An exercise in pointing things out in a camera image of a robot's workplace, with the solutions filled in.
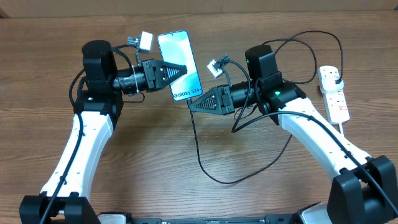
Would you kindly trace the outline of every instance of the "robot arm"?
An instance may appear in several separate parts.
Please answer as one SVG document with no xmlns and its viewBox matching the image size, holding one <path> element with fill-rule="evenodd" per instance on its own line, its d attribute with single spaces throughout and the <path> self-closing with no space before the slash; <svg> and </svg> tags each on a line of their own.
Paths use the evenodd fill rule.
<svg viewBox="0 0 398 224">
<path fill-rule="evenodd" d="M 346 146 L 356 160 L 362 165 L 368 162 L 366 158 L 370 158 L 370 155 L 344 138 L 323 118 L 308 98 L 297 98 L 287 102 L 286 106 L 279 109 L 279 111 L 295 111 L 312 115 L 321 121 Z M 282 128 L 292 133 L 320 163 L 331 182 L 336 176 L 341 174 L 340 171 L 342 169 L 353 170 L 357 168 L 357 165 L 347 157 L 336 142 L 318 124 L 307 118 L 292 114 L 280 114 L 278 119 Z"/>
<path fill-rule="evenodd" d="M 90 201 L 91 183 L 98 161 L 108 139 L 113 133 L 110 116 L 100 112 L 84 111 L 81 113 L 84 124 L 84 136 L 81 139 L 79 150 L 68 172 L 65 183 L 62 185 L 58 197 L 69 197 L 72 192 Z M 47 193 L 51 197 L 57 187 L 60 176 L 63 174 L 71 154 L 75 148 L 80 129 L 77 115 L 73 118 L 72 132 L 63 151 L 60 162 L 55 168 L 50 180 L 43 186 L 40 193 Z"/>
<path fill-rule="evenodd" d="M 257 103 L 263 115 L 269 114 L 275 124 L 292 133 L 308 149 L 332 182 L 330 198 L 328 204 L 319 203 L 298 212 L 290 223 L 386 223 L 395 219 L 394 210 L 386 199 L 388 197 L 392 204 L 398 205 L 397 178 L 392 162 L 385 156 L 373 159 L 358 149 L 322 117 L 299 87 L 284 82 L 269 45 L 255 46 L 247 50 L 245 56 L 251 80 L 231 86 L 216 86 L 189 103 L 188 107 L 192 112 L 226 115 L 234 113 L 236 108 Z M 212 61 L 208 66 L 215 77 L 223 71 L 224 58 L 227 57 Z M 310 116 L 325 129 L 307 119 Z M 347 151 L 342 151 L 327 131 Z M 361 167 L 349 158 L 348 153 Z M 367 170 L 369 175 L 365 175 L 363 170 Z M 371 178 L 381 186 L 386 197 L 381 196 Z M 368 185 L 362 187 L 361 181 Z"/>
<path fill-rule="evenodd" d="M 123 70 L 117 70 L 113 52 L 131 64 L 129 59 L 109 42 L 94 40 L 83 46 L 81 51 L 87 90 L 79 91 L 74 105 L 75 112 L 81 115 L 83 127 L 80 127 L 76 114 L 69 141 L 50 180 L 43 186 L 40 195 L 25 196 L 20 205 L 19 213 L 23 224 L 39 221 L 47 224 L 51 219 L 46 214 L 54 217 L 58 213 L 65 214 L 67 223 L 100 224 L 89 203 L 91 183 L 104 146 L 120 117 L 123 108 L 122 92 L 134 95 L 145 90 L 161 90 L 187 73 L 184 65 L 154 59 L 141 62 L 138 52 L 148 52 L 150 49 L 151 40 L 142 39 L 152 38 L 152 35 L 147 34 L 143 32 L 137 39 L 129 38 L 127 45 L 137 48 L 138 66 Z M 83 136 L 70 169 L 67 170 L 81 128 Z M 60 177 L 65 171 L 68 175 L 59 188 Z"/>
</svg>

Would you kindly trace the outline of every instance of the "power strip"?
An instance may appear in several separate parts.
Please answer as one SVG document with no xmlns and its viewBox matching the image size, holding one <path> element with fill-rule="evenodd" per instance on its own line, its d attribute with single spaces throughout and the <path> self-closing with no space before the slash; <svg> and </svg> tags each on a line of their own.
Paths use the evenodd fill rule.
<svg viewBox="0 0 398 224">
<path fill-rule="evenodd" d="M 318 77 L 322 91 L 322 80 L 340 77 L 340 74 L 338 73 L 338 69 L 336 67 L 325 65 L 319 68 Z M 341 124 L 349 120 L 349 113 L 344 91 L 339 90 L 339 88 L 340 87 L 336 85 L 335 91 L 328 91 L 328 93 L 322 93 L 322 95 L 329 123 L 338 124 L 340 127 L 340 133 L 343 134 L 343 128 Z"/>
</svg>

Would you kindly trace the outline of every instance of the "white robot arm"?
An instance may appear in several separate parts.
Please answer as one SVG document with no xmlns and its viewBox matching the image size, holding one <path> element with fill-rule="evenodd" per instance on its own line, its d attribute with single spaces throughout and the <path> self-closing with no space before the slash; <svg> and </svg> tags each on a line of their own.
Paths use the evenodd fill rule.
<svg viewBox="0 0 398 224">
<path fill-rule="evenodd" d="M 104 146 L 112 135 L 113 125 L 108 114 L 103 115 L 100 112 L 84 111 L 81 113 L 81 117 L 83 118 L 84 134 L 65 183 L 57 196 L 69 197 L 72 192 L 76 192 L 80 197 L 86 197 L 90 201 L 90 190 L 95 170 Z M 60 176 L 63 174 L 76 146 L 79 129 L 79 120 L 77 115 L 75 115 L 67 146 L 50 180 L 40 191 L 41 194 L 46 192 L 48 197 L 53 195 L 60 181 Z"/>
<path fill-rule="evenodd" d="M 279 111 L 294 111 L 312 115 L 321 121 L 346 146 L 356 160 L 361 164 L 368 162 L 365 158 L 370 157 L 370 155 L 344 138 L 323 118 L 308 98 L 292 100 L 286 103 L 286 106 Z M 317 123 L 292 114 L 280 114 L 278 117 L 282 128 L 292 133 L 307 148 L 325 170 L 330 181 L 333 181 L 336 176 L 341 174 L 341 169 L 353 170 L 357 168 L 357 165 L 347 157 L 330 135 Z"/>
</svg>

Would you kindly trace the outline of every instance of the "white electrical socket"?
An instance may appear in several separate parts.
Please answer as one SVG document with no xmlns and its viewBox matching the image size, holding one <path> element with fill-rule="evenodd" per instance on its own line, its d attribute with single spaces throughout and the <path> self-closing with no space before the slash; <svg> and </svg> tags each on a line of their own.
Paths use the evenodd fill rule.
<svg viewBox="0 0 398 224">
<path fill-rule="evenodd" d="M 344 88 L 344 81 L 336 83 L 340 74 L 336 67 L 330 65 L 321 66 L 318 70 L 319 87 L 322 93 L 333 93 Z"/>
<path fill-rule="evenodd" d="M 349 120 L 346 98 L 343 90 L 323 94 L 326 113 L 330 124 L 341 124 Z"/>
<path fill-rule="evenodd" d="M 319 68 L 319 87 L 323 93 L 326 113 L 330 124 L 342 124 L 349 120 L 346 98 L 344 96 L 344 82 L 336 84 L 340 78 L 336 67 L 325 65 Z"/>
</svg>

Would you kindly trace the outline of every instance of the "cardboard wall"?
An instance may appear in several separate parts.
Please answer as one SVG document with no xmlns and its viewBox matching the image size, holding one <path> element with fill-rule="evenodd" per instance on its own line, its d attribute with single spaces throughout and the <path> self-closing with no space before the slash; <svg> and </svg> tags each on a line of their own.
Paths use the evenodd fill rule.
<svg viewBox="0 0 398 224">
<path fill-rule="evenodd" d="M 0 0 L 11 18 L 392 10 L 397 5 L 398 0 Z"/>
</svg>

